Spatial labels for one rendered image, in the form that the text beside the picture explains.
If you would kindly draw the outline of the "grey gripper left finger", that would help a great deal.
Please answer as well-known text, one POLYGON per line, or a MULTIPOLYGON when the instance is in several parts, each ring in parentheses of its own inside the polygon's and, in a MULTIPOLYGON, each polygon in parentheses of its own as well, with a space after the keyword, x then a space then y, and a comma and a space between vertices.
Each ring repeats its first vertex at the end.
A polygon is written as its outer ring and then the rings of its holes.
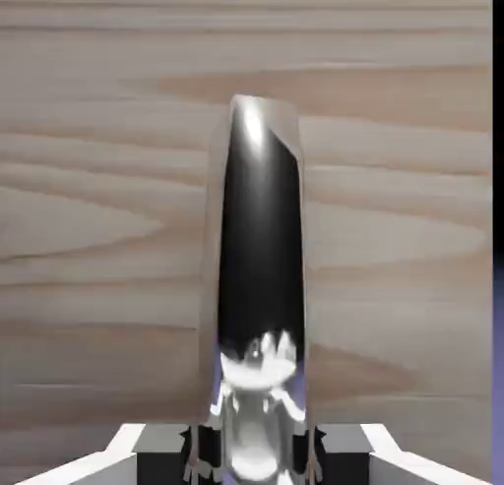
POLYGON ((15 485, 217 485, 219 469, 189 463, 191 436, 181 424, 123 424, 103 451, 15 485))

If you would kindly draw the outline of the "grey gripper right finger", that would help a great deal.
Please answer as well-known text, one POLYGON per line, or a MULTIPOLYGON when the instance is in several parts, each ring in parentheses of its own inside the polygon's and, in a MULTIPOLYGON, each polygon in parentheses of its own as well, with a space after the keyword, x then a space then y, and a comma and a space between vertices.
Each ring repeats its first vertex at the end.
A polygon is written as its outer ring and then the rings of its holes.
POLYGON ((307 440, 318 468, 295 485, 490 485, 402 450, 382 424, 322 424, 307 440))

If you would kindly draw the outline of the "light wood cabinet door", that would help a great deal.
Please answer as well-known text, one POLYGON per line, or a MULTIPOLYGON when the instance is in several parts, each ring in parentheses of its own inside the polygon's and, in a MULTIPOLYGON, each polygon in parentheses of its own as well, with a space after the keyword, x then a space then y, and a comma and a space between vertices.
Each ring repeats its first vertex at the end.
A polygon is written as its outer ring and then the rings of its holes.
POLYGON ((312 394, 488 480, 491 0, 0 0, 0 485, 194 413, 207 150, 297 107, 312 394))

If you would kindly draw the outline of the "curved shiny metal handle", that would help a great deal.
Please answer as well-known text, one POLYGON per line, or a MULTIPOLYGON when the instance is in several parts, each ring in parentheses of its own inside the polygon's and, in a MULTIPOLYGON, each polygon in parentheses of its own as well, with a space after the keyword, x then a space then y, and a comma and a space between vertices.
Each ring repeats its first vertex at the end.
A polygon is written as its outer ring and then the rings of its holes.
POLYGON ((209 155, 197 485, 308 479, 302 170, 294 109, 235 95, 209 155))

